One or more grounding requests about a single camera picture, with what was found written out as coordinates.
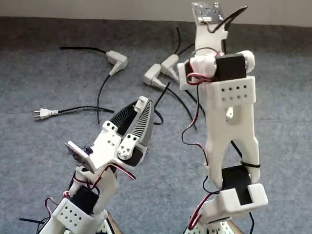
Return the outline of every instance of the white plug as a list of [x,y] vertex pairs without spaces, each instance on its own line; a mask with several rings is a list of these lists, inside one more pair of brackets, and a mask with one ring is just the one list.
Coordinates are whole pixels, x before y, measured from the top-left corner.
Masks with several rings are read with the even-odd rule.
[[44,119],[44,118],[48,118],[50,116],[58,115],[59,111],[40,108],[39,111],[34,111],[34,113],[38,113],[38,115],[35,115],[34,118]]
[[156,87],[158,89],[164,90],[166,85],[163,84],[157,77],[161,72],[161,66],[158,63],[155,63],[145,74],[144,74],[144,83]]
[[111,50],[107,52],[106,55],[107,60],[114,65],[109,73],[111,76],[116,72],[125,69],[126,66],[128,65],[128,58],[116,51]]
[[179,83],[179,76],[176,74],[174,67],[176,66],[177,62],[179,61],[178,55],[170,55],[166,60],[161,63],[161,73],[165,74],[176,82]]

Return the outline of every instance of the robotic arm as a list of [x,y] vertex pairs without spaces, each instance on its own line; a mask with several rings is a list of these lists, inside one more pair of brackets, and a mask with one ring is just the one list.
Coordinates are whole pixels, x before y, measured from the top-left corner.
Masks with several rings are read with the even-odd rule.
[[[194,57],[178,64],[180,88],[200,85],[207,116],[205,174],[219,191],[208,194],[195,211],[185,234],[231,234],[226,220],[240,217],[268,204],[260,178],[258,141],[254,135],[255,78],[250,51],[224,54],[227,23],[218,3],[193,3],[196,22]],[[242,151],[242,165],[222,168],[227,145],[235,140]]]
[[110,233],[105,205],[118,188],[116,169],[136,179],[128,169],[144,160],[153,123],[152,102],[141,96],[103,124],[93,146],[83,150],[71,141],[65,143],[79,166],[69,191],[38,233]]

